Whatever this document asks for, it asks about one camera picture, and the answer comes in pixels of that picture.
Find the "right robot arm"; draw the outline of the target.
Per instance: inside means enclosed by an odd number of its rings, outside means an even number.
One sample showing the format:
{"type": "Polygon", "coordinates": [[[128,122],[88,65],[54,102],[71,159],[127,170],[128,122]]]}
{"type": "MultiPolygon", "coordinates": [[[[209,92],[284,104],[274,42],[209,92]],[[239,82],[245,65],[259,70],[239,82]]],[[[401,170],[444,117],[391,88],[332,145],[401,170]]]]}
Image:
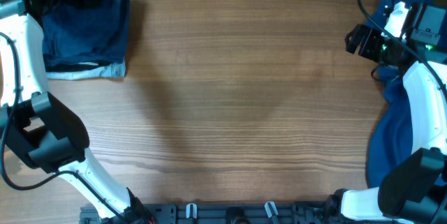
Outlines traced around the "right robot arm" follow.
{"type": "Polygon", "coordinates": [[[382,133],[380,145],[370,145],[370,161],[391,169],[370,180],[363,191],[338,190],[324,208],[325,219],[340,223],[446,222],[446,51],[409,40],[398,45],[371,27],[359,24],[345,38],[346,50],[401,71],[404,101],[390,111],[395,122],[411,121],[410,130],[382,133]]]}

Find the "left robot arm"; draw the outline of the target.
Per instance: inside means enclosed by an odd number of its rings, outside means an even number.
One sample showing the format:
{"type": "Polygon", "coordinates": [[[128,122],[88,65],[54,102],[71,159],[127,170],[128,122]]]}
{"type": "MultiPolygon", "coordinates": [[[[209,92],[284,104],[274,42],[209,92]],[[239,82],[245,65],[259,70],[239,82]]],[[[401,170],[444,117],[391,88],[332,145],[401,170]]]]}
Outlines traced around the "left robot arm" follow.
{"type": "Polygon", "coordinates": [[[154,223],[144,204],[95,158],[81,119],[50,93],[42,39],[26,0],[1,0],[1,149],[49,175],[20,186],[2,164],[1,178],[12,189],[30,191],[60,177],[93,204],[101,223],[154,223]]]}

